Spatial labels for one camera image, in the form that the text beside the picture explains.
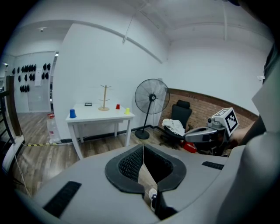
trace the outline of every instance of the black mesh panel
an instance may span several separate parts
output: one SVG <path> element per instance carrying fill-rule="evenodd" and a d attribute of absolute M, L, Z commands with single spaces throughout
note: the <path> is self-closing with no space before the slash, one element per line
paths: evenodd
<path fill-rule="evenodd" d="M 119 171 L 125 177 L 138 182 L 139 170 L 143 164 L 143 149 L 139 148 L 119 162 Z"/>

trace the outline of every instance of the yellow cup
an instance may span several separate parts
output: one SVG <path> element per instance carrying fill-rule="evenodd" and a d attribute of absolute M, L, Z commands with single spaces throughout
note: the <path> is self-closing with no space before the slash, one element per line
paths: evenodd
<path fill-rule="evenodd" d="M 126 108 L 126 111 L 124 112 L 125 114 L 130 114 L 130 109 Z"/>

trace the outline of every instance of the brick wall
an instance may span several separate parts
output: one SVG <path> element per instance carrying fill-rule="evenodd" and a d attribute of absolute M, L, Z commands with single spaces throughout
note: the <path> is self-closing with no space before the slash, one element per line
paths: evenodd
<path fill-rule="evenodd" d="M 162 128 L 162 120 L 171 117 L 172 105 L 176 104 L 178 100 L 184 100 L 190 102 L 192 109 L 192 114 L 187 122 L 193 128 L 202 127 L 207 124 L 209 117 L 217 113 L 223 108 L 233 107 L 234 112 L 237 116 L 239 126 L 238 129 L 245 128 L 253 121 L 258 118 L 257 115 L 251 113 L 250 111 L 239 107 L 235 104 L 229 103 L 227 101 L 199 94 L 190 91 L 169 89 L 170 101 L 166 109 L 161 113 L 161 118 L 159 121 L 159 126 Z"/>

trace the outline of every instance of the table leg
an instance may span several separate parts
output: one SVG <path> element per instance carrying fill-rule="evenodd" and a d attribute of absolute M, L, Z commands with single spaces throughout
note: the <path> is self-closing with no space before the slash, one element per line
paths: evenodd
<path fill-rule="evenodd" d="M 80 137 L 80 142 L 84 143 L 84 138 L 83 138 L 83 130 L 81 129 L 81 125 L 78 126 L 78 132 L 79 132 L 79 137 Z"/>
<path fill-rule="evenodd" d="M 79 159 L 83 159 L 84 157 L 82 155 L 79 143 L 78 143 L 76 135 L 75 135 L 74 126 L 72 124 L 68 124 L 68 128 L 69 128 L 69 131 L 70 131 L 70 135 L 71 135 L 71 139 L 72 139 L 74 148 L 75 148 L 75 150 L 78 154 L 78 157 L 79 157 Z"/>
<path fill-rule="evenodd" d="M 74 132 L 75 132 L 76 138 L 80 138 L 80 133 L 79 133 L 78 125 L 74 124 L 73 128 L 74 128 Z"/>
<path fill-rule="evenodd" d="M 126 130 L 126 146 L 130 144 L 130 134 L 131 134 L 131 120 L 128 120 L 127 130 Z"/>
<path fill-rule="evenodd" d="M 118 135 L 119 123 L 115 123 L 115 137 Z"/>

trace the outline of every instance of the standing fan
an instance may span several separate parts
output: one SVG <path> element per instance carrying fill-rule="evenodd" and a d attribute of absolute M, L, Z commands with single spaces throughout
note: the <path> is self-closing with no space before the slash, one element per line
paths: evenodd
<path fill-rule="evenodd" d="M 137 87 L 135 92 L 136 105 L 147 115 L 143 129 L 135 132 L 136 137 L 140 139 L 149 138 L 149 133 L 144 130 L 148 114 L 157 114 L 163 111 L 169 103 L 169 98 L 167 86 L 158 79 L 147 79 Z"/>

